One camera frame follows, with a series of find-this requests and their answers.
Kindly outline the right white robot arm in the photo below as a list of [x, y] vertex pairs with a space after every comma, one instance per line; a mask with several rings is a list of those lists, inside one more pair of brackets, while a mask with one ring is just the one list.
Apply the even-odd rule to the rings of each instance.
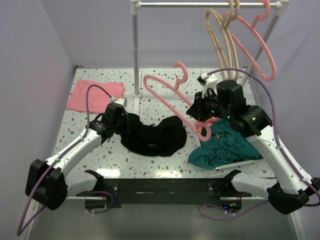
[[227, 120], [230, 126], [248, 140], [273, 171], [274, 178], [249, 176], [233, 170], [222, 179], [223, 192], [230, 197], [249, 193], [269, 201], [280, 213], [288, 215], [319, 193], [320, 179], [311, 177], [300, 167], [276, 136], [276, 124], [257, 105], [248, 105], [243, 88], [234, 80], [221, 81], [216, 91], [197, 92], [187, 115], [199, 122], [212, 117]]

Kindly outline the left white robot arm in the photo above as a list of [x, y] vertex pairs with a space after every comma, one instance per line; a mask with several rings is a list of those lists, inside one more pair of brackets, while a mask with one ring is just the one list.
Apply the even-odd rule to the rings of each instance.
[[103, 177], [88, 170], [89, 176], [71, 179], [68, 174], [91, 151], [114, 134], [128, 128], [126, 98], [107, 105], [101, 119], [89, 122], [82, 133], [63, 150], [42, 161], [36, 159], [29, 167], [25, 194], [50, 210], [56, 210], [68, 197], [82, 192], [99, 196], [104, 190]]

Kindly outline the black shorts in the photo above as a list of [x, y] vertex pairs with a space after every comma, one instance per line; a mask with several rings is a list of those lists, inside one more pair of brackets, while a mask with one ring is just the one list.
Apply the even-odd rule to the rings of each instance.
[[121, 134], [121, 144], [129, 151], [147, 157], [170, 157], [183, 148], [187, 132], [177, 116], [164, 118], [159, 124], [145, 125], [137, 114], [127, 115], [128, 131]]

